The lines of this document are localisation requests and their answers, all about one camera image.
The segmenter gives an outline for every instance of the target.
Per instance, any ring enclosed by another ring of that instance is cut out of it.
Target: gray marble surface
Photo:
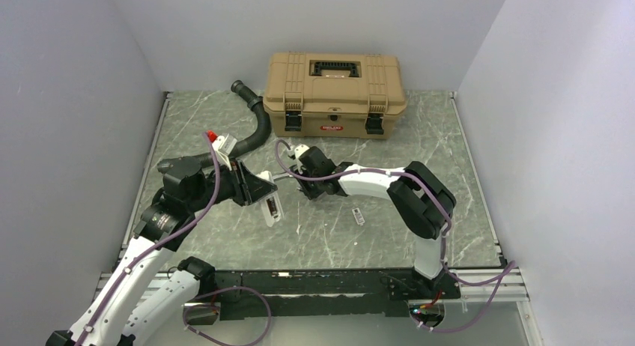
[[[449,237],[449,262],[456,267],[499,266],[493,235],[464,138],[446,91],[408,92],[409,105],[391,138],[381,140],[304,138],[294,144],[316,145],[335,164],[393,168],[418,160],[455,194],[455,228]],[[156,171],[166,157],[207,150],[201,132],[214,130],[243,139],[255,128],[254,115],[230,91],[179,91],[171,96],[152,157],[152,169],[137,209],[150,203],[161,187]],[[267,143],[243,157],[254,173],[280,171],[272,134]],[[410,267],[413,235],[387,200],[324,195],[309,201],[295,180],[278,182],[286,217],[269,228],[260,207],[231,201],[214,206],[183,242],[166,268],[194,255],[219,269],[306,269]],[[355,223],[359,207],[366,223]]]

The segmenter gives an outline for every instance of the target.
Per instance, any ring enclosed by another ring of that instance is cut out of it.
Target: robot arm
[[[213,146],[219,150],[222,142],[215,142]],[[246,206],[272,198],[272,195],[277,197],[276,185],[253,175],[242,161],[226,157],[222,160],[215,203],[231,199]],[[194,220],[195,212],[210,202],[215,179],[215,172],[205,176],[195,157],[174,160],[163,175],[163,188],[154,196],[152,205],[143,211],[113,277],[84,315],[69,330],[54,332],[46,346],[140,346],[178,305],[213,291],[216,288],[214,268],[196,258],[188,258],[179,264],[178,271],[159,291],[137,307],[155,274],[178,250],[189,231],[145,257],[142,254]],[[139,257],[142,259],[130,269],[130,262]],[[121,279],[121,283],[115,287],[117,279]],[[91,323],[99,307],[103,309]]]
[[[221,137],[213,143],[223,164],[217,171],[220,185],[216,203],[228,199],[241,206],[260,203],[267,224],[271,226],[283,217],[274,177],[269,172],[254,175],[240,160],[224,157],[223,154],[228,153],[223,151],[230,150],[226,146],[231,143],[230,139]],[[347,162],[335,166],[319,148],[305,145],[294,148],[290,156],[296,160],[291,171],[305,177],[328,177],[339,172],[363,169]],[[378,170],[383,170],[383,174],[357,172],[329,180],[298,179],[298,182],[301,191],[309,199],[327,193],[391,200],[406,226],[416,235],[415,270],[428,280],[438,279],[442,271],[439,255],[445,220],[418,185],[395,173],[408,173],[423,182],[450,215],[456,204],[454,196],[421,163],[412,162],[405,168]],[[68,331],[54,332],[46,346],[77,346],[82,334],[87,335],[81,341],[84,346],[143,345],[177,306],[216,288],[213,267],[196,258],[188,258],[179,264],[178,271],[159,291],[137,306],[154,275],[176,252],[189,232],[150,252],[132,270],[128,268],[130,262],[145,250],[194,220],[194,213],[209,203],[215,179],[215,172],[207,177],[204,175],[201,163],[194,157],[172,160],[163,176],[163,188],[154,196],[152,205],[142,213],[134,230],[134,238],[113,277],[84,315]],[[121,278],[121,284],[114,288],[117,278]],[[103,311],[93,326],[88,327],[93,313],[108,293],[112,295]]]
[[[298,145],[289,155],[296,165],[291,171],[305,177],[325,177],[339,172],[364,169],[353,163],[339,166],[316,147]],[[411,162],[405,168],[379,169],[379,173],[351,173],[324,181],[298,179],[300,189],[310,199],[323,193],[340,196],[366,195],[391,200],[406,226],[415,234],[415,270],[427,279],[437,277],[443,266],[439,262],[441,235],[446,221],[432,203],[429,195],[407,177],[395,175],[408,173],[423,182],[441,203],[448,215],[452,215],[456,199],[452,193],[420,162]]]

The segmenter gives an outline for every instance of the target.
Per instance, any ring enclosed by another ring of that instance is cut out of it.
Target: red cap
[[[214,131],[212,131],[212,130],[208,130],[207,131],[207,137],[209,138],[209,140],[211,142],[214,142],[214,140],[216,140],[216,138],[218,138],[217,134],[215,134]]]

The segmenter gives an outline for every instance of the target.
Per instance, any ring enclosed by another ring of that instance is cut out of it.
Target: black hose
[[[252,89],[247,88],[243,82],[236,80],[231,85],[231,90],[247,102],[247,106],[256,114],[256,122],[258,123],[254,133],[237,142],[229,155],[230,157],[240,157],[259,148],[267,141],[269,134],[271,134],[271,121],[269,114],[264,111],[262,97],[256,95]]]
[[[247,107],[256,114],[256,122],[258,123],[254,133],[247,136],[244,140],[237,142],[234,149],[231,151],[230,157],[240,157],[259,148],[267,141],[269,134],[271,134],[271,121],[269,120],[269,115],[264,111],[262,97],[256,95],[256,93],[244,85],[243,82],[236,80],[233,84],[231,84],[231,91],[238,94],[238,96],[242,97],[243,100],[247,102]],[[203,169],[210,168],[213,165],[210,153],[194,155],[193,157],[201,163]],[[157,164],[157,170],[159,170],[160,173],[165,174],[174,165],[174,161],[181,158],[182,157],[175,159],[163,159]]]

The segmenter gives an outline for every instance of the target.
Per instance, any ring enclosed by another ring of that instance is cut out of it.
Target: gray wall
[[[459,88],[546,345],[635,345],[635,0],[507,0]]]
[[[264,88],[278,51],[383,53],[456,90],[505,0],[115,0],[164,90]]]
[[[85,310],[161,105],[112,0],[0,0],[0,343],[43,345]]]

